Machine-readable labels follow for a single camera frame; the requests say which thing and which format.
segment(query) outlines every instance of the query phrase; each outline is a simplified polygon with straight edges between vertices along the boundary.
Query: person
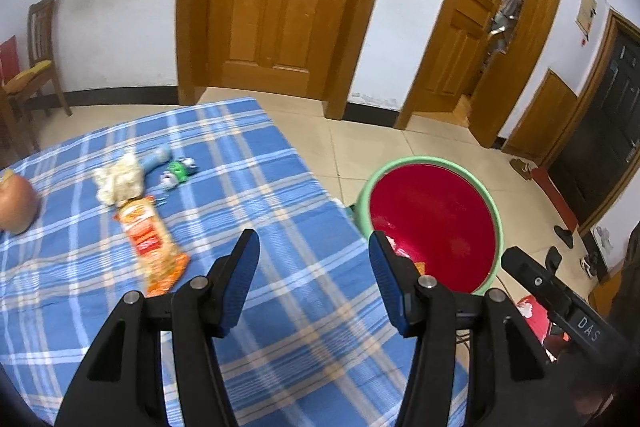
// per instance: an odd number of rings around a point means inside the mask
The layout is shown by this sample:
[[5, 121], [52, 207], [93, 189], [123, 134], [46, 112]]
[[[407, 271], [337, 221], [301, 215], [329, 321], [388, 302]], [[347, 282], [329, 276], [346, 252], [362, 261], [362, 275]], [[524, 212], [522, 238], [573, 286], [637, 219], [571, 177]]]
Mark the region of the person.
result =
[[507, 0], [494, 17], [494, 27], [492, 29], [505, 26], [507, 29], [516, 25], [516, 22], [520, 18], [520, 12], [522, 11], [522, 5], [524, 0]]

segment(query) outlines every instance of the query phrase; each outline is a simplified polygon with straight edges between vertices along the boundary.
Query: blue gripper pad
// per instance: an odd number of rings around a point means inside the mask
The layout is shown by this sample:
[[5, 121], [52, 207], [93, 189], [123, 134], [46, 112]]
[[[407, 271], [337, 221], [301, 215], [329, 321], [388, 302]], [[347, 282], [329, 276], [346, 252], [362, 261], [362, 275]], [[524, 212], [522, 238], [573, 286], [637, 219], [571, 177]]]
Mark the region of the blue gripper pad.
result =
[[415, 336], [412, 326], [424, 313], [415, 296], [414, 285], [420, 274], [414, 263], [397, 256], [386, 235], [379, 231], [369, 237], [369, 260], [392, 326], [403, 337]]
[[222, 317], [220, 328], [229, 332], [240, 319], [240, 313], [254, 279], [260, 257], [260, 240], [254, 230], [242, 232], [238, 243], [225, 264], [226, 286], [222, 294]]

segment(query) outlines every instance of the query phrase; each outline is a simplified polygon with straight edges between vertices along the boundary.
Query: red cloth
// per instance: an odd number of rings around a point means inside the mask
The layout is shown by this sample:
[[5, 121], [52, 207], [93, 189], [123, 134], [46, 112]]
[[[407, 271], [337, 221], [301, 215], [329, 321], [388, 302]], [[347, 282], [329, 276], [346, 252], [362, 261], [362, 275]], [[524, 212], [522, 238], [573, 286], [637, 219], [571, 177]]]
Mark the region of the red cloth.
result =
[[545, 340], [546, 334], [549, 332], [549, 318], [546, 315], [546, 310], [536, 301], [533, 295], [524, 297], [516, 304], [518, 311], [522, 314], [527, 321], [529, 328], [533, 330], [536, 337], [542, 344]]
[[546, 197], [549, 198], [551, 204], [556, 208], [558, 214], [564, 221], [564, 225], [568, 230], [574, 232], [578, 228], [578, 218], [575, 217], [574, 211], [569, 208], [569, 205], [564, 201], [562, 194], [558, 192], [558, 189], [549, 178], [549, 174], [546, 169], [537, 168], [531, 171], [531, 177], [534, 181], [545, 191]]

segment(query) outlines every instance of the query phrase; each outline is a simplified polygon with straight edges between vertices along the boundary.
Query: door handle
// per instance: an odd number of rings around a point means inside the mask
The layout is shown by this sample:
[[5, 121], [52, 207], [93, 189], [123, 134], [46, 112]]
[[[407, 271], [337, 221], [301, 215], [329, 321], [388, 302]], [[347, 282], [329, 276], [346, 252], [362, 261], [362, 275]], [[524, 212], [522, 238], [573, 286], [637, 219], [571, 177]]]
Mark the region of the door handle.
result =
[[632, 142], [634, 145], [633, 148], [629, 151], [629, 154], [626, 155], [626, 162], [629, 163], [635, 156], [636, 152], [638, 152], [638, 148], [640, 147], [640, 139]]

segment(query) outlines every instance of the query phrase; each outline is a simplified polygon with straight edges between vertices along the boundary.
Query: plaid sheet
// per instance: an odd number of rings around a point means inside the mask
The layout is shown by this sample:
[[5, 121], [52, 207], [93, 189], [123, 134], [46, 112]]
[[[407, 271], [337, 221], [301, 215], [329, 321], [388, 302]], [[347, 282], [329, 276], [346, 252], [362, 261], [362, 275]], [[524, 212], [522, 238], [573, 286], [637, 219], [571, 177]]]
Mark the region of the plaid sheet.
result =
[[[134, 252], [100, 206], [94, 168], [127, 147], [168, 142], [200, 172], [159, 207], [191, 263], [178, 284], [230, 253], [245, 228], [260, 263], [241, 319], [216, 340], [240, 425], [393, 425], [414, 341], [391, 327], [366, 242], [250, 98], [180, 108], [101, 129], [18, 162], [42, 195], [34, 225], [0, 235], [0, 363], [53, 423], [82, 356], [116, 302], [144, 289]], [[157, 171], [147, 178], [157, 185]], [[162, 336], [171, 425], [182, 424], [170, 334]], [[449, 424], [462, 425], [466, 372], [456, 367]]]

